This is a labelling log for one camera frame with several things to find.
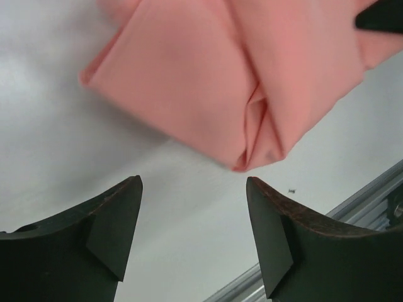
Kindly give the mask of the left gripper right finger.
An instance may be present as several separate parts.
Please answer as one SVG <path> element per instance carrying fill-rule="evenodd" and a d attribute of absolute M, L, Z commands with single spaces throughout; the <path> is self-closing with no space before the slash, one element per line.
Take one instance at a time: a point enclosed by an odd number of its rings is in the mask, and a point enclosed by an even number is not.
<path fill-rule="evenodd" d="M 401 301 L 402 225 L 380 232 L 320 214 L 257 177 L 246 184 L 272 301 Z"/>

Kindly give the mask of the pink pleated skirt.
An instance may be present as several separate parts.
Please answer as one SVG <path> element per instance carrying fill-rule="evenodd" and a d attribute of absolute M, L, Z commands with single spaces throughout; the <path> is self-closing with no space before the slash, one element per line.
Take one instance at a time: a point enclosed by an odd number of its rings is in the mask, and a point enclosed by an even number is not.
<path fill-rule="evenodd" d="M 118 31 L 84 86 L 241 172 L 283 160 L 402 33 L 357 29 L 375 1 L 100 1 Z"/>

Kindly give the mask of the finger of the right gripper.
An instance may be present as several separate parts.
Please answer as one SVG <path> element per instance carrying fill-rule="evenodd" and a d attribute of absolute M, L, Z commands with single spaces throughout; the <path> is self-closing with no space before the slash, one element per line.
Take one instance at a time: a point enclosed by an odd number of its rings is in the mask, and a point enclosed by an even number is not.
<path fill-rule="evenodd" d="M 384 33 L 402 33 L 402 0 L 379 0 L 355 18 L 357 29 Z"/>

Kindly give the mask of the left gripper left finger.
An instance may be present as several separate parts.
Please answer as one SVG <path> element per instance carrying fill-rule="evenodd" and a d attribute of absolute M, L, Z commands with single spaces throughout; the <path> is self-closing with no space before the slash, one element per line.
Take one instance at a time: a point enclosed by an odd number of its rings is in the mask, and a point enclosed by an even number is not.
<path fill-rule="evenodd" d="M 113 301 L 142 199 L 131 176 L 46 219 L 1 233 L 2 301 Z"/>

